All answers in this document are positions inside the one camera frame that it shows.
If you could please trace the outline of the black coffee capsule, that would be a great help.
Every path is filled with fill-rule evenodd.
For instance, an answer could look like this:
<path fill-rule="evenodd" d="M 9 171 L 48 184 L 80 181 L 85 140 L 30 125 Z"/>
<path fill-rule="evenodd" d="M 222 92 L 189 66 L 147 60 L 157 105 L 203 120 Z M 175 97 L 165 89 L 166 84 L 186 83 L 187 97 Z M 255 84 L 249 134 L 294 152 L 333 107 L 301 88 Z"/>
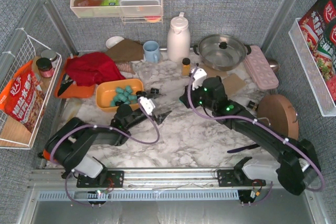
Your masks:
<path fill-rule="evenodd" d="M 159 94 L 160 91 L 159 91 L 159 89 L 157 89 L 157 88 L 151 88 L 150 93 L 151 93 L 151 94 Z"/>
<path fill-rule="evenodd" d="M 139 97 L 146 97 L 147 93 L 145 91 L 137 91 L 136 96 Z"/>

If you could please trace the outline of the orange plastic storage basket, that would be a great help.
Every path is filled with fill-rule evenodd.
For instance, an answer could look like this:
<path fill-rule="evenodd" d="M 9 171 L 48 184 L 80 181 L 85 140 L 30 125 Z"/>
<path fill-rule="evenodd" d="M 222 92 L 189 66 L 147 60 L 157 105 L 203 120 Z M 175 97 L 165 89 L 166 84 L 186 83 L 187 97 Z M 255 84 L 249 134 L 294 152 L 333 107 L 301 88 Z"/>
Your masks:
<path fill-rule="evenodd" d="M 140 79 L 124 79 L 118 81 L 104 82 L 98 85 L 96 89 L 96 105 L 103 112 L 116 112 L 117 106 L 111 106 L 112 99 L 117 95 L 116 88 L 125 88 L 130 86 L 132 94 L 137 91 L 144 91 L 144 85 Z"/>

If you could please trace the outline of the red cloth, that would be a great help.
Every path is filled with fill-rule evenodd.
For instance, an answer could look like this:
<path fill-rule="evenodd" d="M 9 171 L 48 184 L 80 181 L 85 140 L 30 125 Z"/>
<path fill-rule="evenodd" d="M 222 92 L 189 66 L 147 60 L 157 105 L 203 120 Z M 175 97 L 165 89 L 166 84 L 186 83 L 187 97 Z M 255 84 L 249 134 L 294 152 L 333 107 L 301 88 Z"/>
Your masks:
<path fill-rule="evenodd" d="M 65 72 L 78 86 L 85 87 L 125 79 L 115 62 L 102 52 L 69 59 Z"/>

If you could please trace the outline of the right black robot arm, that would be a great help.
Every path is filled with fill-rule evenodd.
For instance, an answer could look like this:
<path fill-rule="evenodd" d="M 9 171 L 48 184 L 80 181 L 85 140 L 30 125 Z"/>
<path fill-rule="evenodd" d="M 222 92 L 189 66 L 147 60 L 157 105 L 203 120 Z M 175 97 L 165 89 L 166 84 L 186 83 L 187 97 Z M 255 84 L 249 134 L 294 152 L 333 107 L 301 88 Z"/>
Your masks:
<path fill-rule="evenodd" d="M 196 89 L 194 83 L 190 77 L 180 101 L 198 116 L 247 136 L 271 154 L 280 164 L 276 174 L 285 190 L 297 196 L 304 190 L 324 190 L 326 182 L 309 140 L 295 140 L 260 122 L 244 106 L 228 99 L 218 77 L 204 79 Z"/>

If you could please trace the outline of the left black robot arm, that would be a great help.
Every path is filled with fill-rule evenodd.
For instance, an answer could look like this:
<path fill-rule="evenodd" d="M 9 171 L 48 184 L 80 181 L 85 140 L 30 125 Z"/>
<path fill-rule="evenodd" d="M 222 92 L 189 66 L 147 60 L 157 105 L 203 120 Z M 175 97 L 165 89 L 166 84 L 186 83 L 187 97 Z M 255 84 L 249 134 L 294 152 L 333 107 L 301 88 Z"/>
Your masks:
<path fill-rule="evenodd" d="M 75 170 L 90 178 L 97 178 L 103 173 L 104 165 L 87 154 L 91 146 L 121 146 L 129 139 L 144 145 L 155 144 L 160 139 L 158 126 L 170 113 L 147 115 L 141 108 L 132 110 L 129 105 L 122 104 L 117 108 L 110 125 L 87 124 L 74 117 L 47 141 L 42 157 L 61 165 L 68 173 Z M 152 122 L 156 131 L 156 140 L 152 142 L 131 136 L 130 129 L 146 119 Z"/>

